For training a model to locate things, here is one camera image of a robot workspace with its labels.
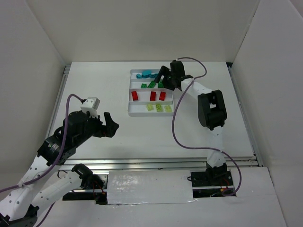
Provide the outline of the red curved lego brick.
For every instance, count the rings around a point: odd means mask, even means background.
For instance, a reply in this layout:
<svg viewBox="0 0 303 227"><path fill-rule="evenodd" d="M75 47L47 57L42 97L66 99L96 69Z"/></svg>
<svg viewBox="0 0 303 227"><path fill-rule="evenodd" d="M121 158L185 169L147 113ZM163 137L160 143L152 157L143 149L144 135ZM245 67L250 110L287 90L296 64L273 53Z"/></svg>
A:
<svg viewBox="0 0 303 227"><path fill-rule="evenodd" d="M161 92L160 92L160 96L159 96L159 100L160 100L160 101L164 101L165 98L166 98L166 93L163 92L163 91L161 91Z"/></svg>

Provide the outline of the red teal lego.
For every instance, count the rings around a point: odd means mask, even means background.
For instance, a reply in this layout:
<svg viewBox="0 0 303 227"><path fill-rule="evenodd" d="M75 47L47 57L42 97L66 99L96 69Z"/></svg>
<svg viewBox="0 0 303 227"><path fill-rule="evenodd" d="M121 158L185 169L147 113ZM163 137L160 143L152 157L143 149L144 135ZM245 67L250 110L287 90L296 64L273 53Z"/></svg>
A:
<svg viewBox="0 0 303 227"><path fill-rule="evenodd" d="M150 93L150 101L151 102L155 102L156 101L156 92L155 91L151 91L151 93Z"/></svg>

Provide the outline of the teal small lego brick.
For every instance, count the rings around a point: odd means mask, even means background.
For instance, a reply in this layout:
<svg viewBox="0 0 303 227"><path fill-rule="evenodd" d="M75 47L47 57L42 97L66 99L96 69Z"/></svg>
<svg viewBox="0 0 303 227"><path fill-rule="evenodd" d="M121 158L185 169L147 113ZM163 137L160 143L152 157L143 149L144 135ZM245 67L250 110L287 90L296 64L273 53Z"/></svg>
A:
<svg viewBox="0 0 303 227"><path fill-rule="evenodd" d="M140 73L136 74L137 79L142 79L142 75Z"/></svg>

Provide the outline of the red flower lego with green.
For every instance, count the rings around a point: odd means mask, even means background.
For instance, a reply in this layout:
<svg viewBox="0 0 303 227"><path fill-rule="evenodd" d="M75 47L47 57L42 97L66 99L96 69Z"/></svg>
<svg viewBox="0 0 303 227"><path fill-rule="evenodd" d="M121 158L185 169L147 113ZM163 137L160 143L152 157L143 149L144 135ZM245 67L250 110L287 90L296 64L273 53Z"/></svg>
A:
<svg viewBox="0 0 303 227"><path fill-rule="evenodd" d="M131 92L131 95L132 95L133 101L138 101L138 100L139 100L137 91L132 91L132 92Z"/></svg>

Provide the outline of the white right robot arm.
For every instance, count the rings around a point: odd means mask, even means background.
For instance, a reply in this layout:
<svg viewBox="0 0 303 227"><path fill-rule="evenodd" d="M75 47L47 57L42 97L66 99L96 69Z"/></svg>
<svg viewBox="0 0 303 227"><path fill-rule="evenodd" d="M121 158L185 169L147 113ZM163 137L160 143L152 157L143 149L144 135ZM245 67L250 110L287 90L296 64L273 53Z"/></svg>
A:
<svg viewBox="0 0 303 227"><path fill-rule="evenodd" d="M182 63L183 58L177 58L170 63L170 67L161 66L154 82L162 82L164 88L175 90L176 88L182 92L177 102L172 117L172 135L175 142L182 148L189 150L204 150L207 152L206 160L206 177L210 182L219 181L227 174L227 164L222 151L222 130L227 120L227 111L224 103L222 91L209 89L199 82L200 79L207 74L205 65L198 61L204 68L204 74L193 77L185 73ZM197 115L199 123L207 130L205 139L209 141L209 145L203 147L189 147L181 144L175 134L175 119L177 110L183 97L188 94L197 100Z"/></svg>

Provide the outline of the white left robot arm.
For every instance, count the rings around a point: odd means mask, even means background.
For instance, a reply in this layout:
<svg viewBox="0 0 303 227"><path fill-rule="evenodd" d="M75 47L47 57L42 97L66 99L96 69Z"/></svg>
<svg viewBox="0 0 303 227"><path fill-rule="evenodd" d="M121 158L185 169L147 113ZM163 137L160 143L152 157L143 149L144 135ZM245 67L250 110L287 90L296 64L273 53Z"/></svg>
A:
<svg viewBox="0 0 303 227"><path fill-rule="evenodd" d="M103 186L102 180L84 164L76 164L60 180L46 189L43 188L53 173L75 154L76 148L91 137L115 135L119 125L110 113L92 117L89 112L72 112L63 120L54 134L45 139L37 152L31 167L9 194L0 202L0 225L2 227L32 227L38 216L69 191L96 189Z"/></svg>

